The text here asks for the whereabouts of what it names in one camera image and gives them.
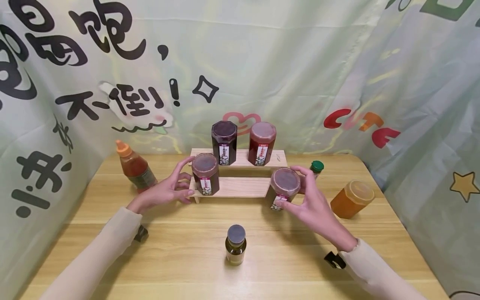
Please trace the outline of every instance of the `wooden shelf step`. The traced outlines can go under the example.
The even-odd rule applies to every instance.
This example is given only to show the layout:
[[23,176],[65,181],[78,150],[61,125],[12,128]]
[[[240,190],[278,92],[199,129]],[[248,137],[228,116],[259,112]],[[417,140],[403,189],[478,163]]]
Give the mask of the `wooden shelf step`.
[[[211,153],[213,154],[213,149],[211,148],[193,148],[190,156],[197,156],[200,153]],[[270,161],[265,166],[254,166],[248,161],[248,149],[237,149],[237,160],[230,166],[220,166],[220,168],[279,168],[279,167],[288,167],[287,158],[285,157],[285,151],[283,150],[273,150],[272,157]]]
[[264,198],[270,185],[270,178],[265,177],[220,177],[220,190],[211,196],[204,196],[197,190],[195,180],[190,181],[190,189],[195,190],[193,198]]

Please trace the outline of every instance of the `jar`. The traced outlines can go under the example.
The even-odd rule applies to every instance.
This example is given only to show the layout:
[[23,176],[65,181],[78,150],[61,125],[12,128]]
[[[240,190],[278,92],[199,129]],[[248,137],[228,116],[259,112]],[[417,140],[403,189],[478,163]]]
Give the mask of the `jar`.
[[219,121],[212,126],[213,155],[219,165],[229,166],[237,160],[237,125]]
[[330,202],[332,211],[342,219],[350,219],[375,199],[375,192],[366,183],[350,181]]
[[218,162],[211,153],[200,153],[192,161],[192,173],[197,190],[204,196],[211,196],[218,192]]
[[300,190],[300,177],[290,168],[279,168],[275,170],[270,178],[270,187],[268,188],[266,200],[272,203],[272,210],[281,211],[274,201],[282,200],[292,202],[295,195]]
[[270,161],[276,139],[276,128],[268,122],[255,123],[250,129],[248,161],[254,166],[264,166]]

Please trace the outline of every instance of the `olive oil bottle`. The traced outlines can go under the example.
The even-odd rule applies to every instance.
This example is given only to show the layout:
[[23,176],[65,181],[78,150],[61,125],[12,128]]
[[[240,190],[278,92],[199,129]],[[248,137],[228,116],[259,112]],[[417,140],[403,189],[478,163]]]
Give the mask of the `olive oil bottle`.
[[247,239],[245,238],[245,229],[238,225],[232,225],[228,229],[227,239],[225,240],[227,249],[227,260],[231,265],[243,263],[245,249],[247,249]]

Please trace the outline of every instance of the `sleeve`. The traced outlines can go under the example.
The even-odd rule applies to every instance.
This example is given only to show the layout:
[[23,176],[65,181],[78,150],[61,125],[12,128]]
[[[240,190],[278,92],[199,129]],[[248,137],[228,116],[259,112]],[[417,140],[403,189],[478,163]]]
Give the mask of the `sleeve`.
[[142,215],[122,207],[67,266],[40,300],[87,300],[110,265],[130,246]]
[[426,300],[403,280],[381,256],[363,240],[351,252],[340,251],[346,271],[360,286],[381,300]]

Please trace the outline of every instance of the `hand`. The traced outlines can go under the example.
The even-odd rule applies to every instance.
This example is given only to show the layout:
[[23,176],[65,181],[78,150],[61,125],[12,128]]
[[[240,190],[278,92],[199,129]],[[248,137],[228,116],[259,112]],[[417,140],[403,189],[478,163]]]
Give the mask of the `hand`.
[[192,176],[188,173],[180,172],[182,168],[193,161],[194,158],[194,156],[191,156],[178,162],[170,176],[136,196],[127,206],[127,209],[142,215],[145,211],[156,205],[166,204],[177,199],[182,203],[190,204],[191,202],[188,200],[188,197],[194,193],[193,190],[188,189]]
[[313,232],[329,240],[339,250],[352,251],[358,241],[333,214],[327,199],[317,189],[313,172],[300,166],[292,166],[291,169],[302,174],[299,193],[305,194],[303,203],[296,205],[277,200],[275,204],[296,216]]

